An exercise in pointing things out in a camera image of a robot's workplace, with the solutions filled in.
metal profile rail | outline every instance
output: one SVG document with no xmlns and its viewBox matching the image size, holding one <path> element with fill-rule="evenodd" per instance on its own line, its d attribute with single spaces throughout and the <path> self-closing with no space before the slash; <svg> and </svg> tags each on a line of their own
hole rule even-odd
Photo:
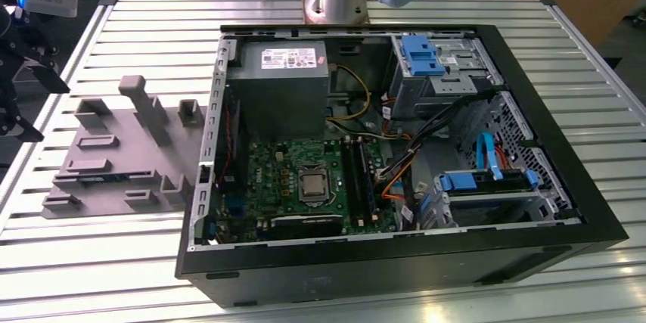
<svg viewBox="0 0 646 323">
<path fill-rule="evenodd" d="M 208 100 L 218 26 L 299 23 L 300 0 L 118 0 L 100 7 L 48 101 L 45 139 L 21 150 L 0 191 L 0 321 L 592 321 L 646 319 L 643 108 L 560 11 L 536 0 L 369 2 L 372 23 L 499 27 L 630 240 L 517 284 L 297 305 L 220 309 L 173 278 L 181 213 L 45 220 L 40 204 L 64 160 L 84 96 L 130 107 L 117 81 L 146 77 L 164 105 Z"/>
</svg>

blue plastic tab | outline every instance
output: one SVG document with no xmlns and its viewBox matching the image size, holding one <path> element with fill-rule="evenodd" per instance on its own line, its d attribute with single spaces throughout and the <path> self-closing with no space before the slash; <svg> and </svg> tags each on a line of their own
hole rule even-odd
<svg viewBox="0 0 646 323">
<path fill-rule="evenodd" d="M 528 185 L 531 185 L 532 189 L 536 189 L 539 185 L 536 172 L 533 172 L 531 169 L 527 169 L 524 171 L 524 178 L 527 178 Z"/>
<path fill-rule="evenodd" d="M 443 191 L 451 191 L 453 189 L 453 185 L 451 184 L 451 179 L 447 175 L 440 177 L 440 185 Z"/>
<path fill-rule="evenodd" d="M 421 201 L 421 206 L 420 206 L 421 212 L 425 210 L 425 207 L 429 205 L 429 203 L 431 203 L 431 195 L 427 194 L 424 197 L 424 200 Z"/>
<path fill-rule="evenodd" d="M 475 189 L 473 175 L 471 173 L 451 173 L 447 175 L 451 180 L 451 185 L 455 191 L 464 191 L 468 189 Z"/>
<path fill-rule="evenodd" d="M 425 36 L 401 36 L 403 56 L 411 64 L 413 76 L 441 76 L 444 67 L 436 59 L 435 46 Z"/>
</svg>

motherboard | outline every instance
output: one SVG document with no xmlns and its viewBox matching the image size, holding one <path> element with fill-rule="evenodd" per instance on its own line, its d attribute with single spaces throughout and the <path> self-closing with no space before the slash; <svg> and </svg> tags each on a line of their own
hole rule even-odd
<svg viewBox="0 0 646 323">
<path fill-rule="evenodd" d="M 395 231 L 391 201 L 372 188 L 375 139 L 252 143 L 244 194 L 225 196 L 236 242 Z"/>
</svg>

ram slot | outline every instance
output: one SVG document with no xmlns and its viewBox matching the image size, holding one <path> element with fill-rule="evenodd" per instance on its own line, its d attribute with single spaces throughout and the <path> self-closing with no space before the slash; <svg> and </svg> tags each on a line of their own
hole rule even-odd
<svg viewBox="0 0 646 323">
<path fill-rule="evenodd" d="M 372 218 L 372 216 L 375 216 L 376 214 L 376 200 L 375 200 L 375 193 L 373 193 L 375 188 L 372 187 L 371 166 L 367 162 L 365 144 L 360 141 L 357 141 L 356 144 L 357 144 L 357 155 L 360 158 L 359 165 L 361 166 L 360 180 L 361 180 L 361 183 L 365 185 L 365 194 L 363 196 L 364 198 L 363 200 L 365 201 L 365 205 L 367 205 L 367 215 L 369 218 Z"/>
<path fill-rule="evenodd" d="M 365 223 L 367 215 L 363 208 L 363 199 L 360 195 L 363 180 L 357 177 L 357 169 L 353 152 L 353 141 L 341 140 L 341 166 L 343 179 L 345 180 L 345 200 L 348 206 L 349 223 L 353 227 L 361 226 Z"/>
</svg>

green motherboard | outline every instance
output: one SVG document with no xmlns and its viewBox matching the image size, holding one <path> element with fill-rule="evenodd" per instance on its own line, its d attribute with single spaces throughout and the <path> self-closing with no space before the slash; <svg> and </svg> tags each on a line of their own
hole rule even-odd
<svg viewBox="0 0 646 323">
<path fill-rule="evenodd" d="M 339 140 L 250 144 L 246 193 L 244 201 L 240 201 L 244 204 L 244 217 L 229 220 L 229 226 L 237 230 L 236 242 L 265 240 L 263 230 L 272 216 L 343 216 L 341 235 L 395 231 L 391 202 L 381 201 L 373 189 L 369 190 L 369 197 L 373 197 L 380 208 L 376 208 L 365 224 L 363 221 L 357 224 L 351 219 L 352 201 L 348 201 L 345 190 L 348 181 L 341 144 Z M 373 175 L 376 169 L 383 168 L 379 143 L 376 140 L 363 141 L 361 148 Z M 312 202 L 309 196 L 320 198 Z"/>
</svg>

